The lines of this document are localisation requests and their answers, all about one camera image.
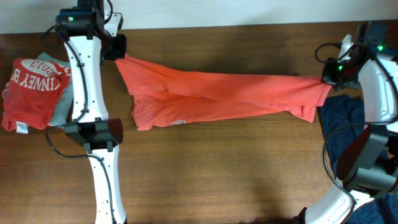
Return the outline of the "orange-red t-shirt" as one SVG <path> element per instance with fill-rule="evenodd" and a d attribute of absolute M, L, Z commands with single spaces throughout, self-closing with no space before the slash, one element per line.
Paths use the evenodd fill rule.
<path fill-rule="evenodd" d="M 140 131 L 284 111 L 313 122 L 331 90 L 318 77 L 188 72 L 130 56 L 116 66 Z"/>

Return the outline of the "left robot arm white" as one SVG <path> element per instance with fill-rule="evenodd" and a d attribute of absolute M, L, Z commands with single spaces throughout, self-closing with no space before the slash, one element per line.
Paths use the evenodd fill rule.
<path fill-rule="evenodd" d="M 123 16 L 104 8 L 103 0 L 79 0 L 60 10 L 55 30 L 64 42 L 73 84 L 72 120 L 65 134 L 90 161 L 96 199 L 96 223 L 126 223 L 119 186 L 118 156 L 123 125 L 110 118 L 103 98 L 100 66 L 123 58 L 126 37 L 118 34 Z"/>

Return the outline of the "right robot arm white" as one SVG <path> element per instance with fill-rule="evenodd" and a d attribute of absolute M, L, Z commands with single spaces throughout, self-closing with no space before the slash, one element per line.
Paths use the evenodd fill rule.
<path fill-rule="evenodd" d="M 329 191 L 295 223 L 344 223 L 366 203 L 397 192 L 397 50 L 385 45 L 386 24 L 368 21 L 324 61 L 322 82 L 361 89 L 363 132 L 343 151 Z"/>

